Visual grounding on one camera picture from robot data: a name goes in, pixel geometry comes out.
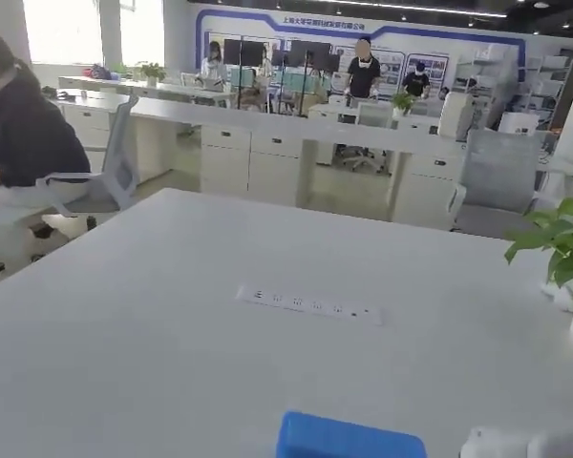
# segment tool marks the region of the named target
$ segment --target power outlet strip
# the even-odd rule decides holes
[[[240,302],[256,303],[270,307],[284,308],[295,312],[311,313],[324,317],[339,318],[351,322],[382,325],[380,309],[343,305],[336,302],[319,301],[298,295],[283,294],[264,288],[243,285],[236,299]]]

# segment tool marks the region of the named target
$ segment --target ceiling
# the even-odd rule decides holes
[[[515,31],[567,36],[573,38],[573,0],[542,0],[548,7],[535,8],[539,0],[353,0],[393,5],[414,5],[454,10],[498,12],[506,18],[469,16],[420,10],[338,5],[318,0],[191,0],[199,3],[224,3],[248,8],[276,9],[317,14],[339,13],[349,17],[361,17],[387,21],[407,21],[450,27],[464,27],[495,31]]]

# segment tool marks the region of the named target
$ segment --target green plant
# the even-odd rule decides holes
[[[163,81],[163,79],[165,79],[165,69],[159,64],[144,64],[140,67],[140,72],[147,78],[156,78],[159,81]]]
[[[112,70],[113,72],[119,74],[127,74],[130,71],[127,67],[125,67],[125,64],[123,63],[115,65],[115,67]]]
[[[393,96],[393,106],[399,110],[408,112],[414,104],[414,98],[407,93],[399,93]]]
[[[554,210],[532,212],[527,218],[536,228],[510,235],[512,245],[505,252],[507,262],[520,250],[554,250],[547,265],[547,280],[563,286],[573,280],[573,198],[564,199]]]

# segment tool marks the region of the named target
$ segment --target dark hair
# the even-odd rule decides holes
[[[219,44],[218,41],[210,42],[210,44],[208,45],[208,52],[210,53],[209,55],[212,55],[212,52],[217,52],[219,54],[217,56],[217,60],[219,60],[219,62],[223,60],[223,57],[221,56],[221,45]]]
[[[16,58],[11,48],[6,41],[0,36],[0,73],[6,73],[13,67],[17,67],[19,69],[19,74],[30,84],[40,90],[40,83],[28,64],[26,64],[21,59]]]

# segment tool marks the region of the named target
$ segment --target black shirt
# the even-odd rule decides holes
[[[367,98],[370,96],[373,80],[380,76],[380,62],[372,56],[371,64],[367,68],[359,67],[359,59],[354,57],[348,67],[348,73],[352,75],[350,95],[357,98]]]
[[[21,72],[0,91],[0,183],[34,186],[52,173],[90,172],[74,129]]]
[[[427,86],[431,86],[429,76],[426,73],[418,76],[415,72],[408,73],[403,80],[403,86],[408,94],[420,97],[422,90]]]

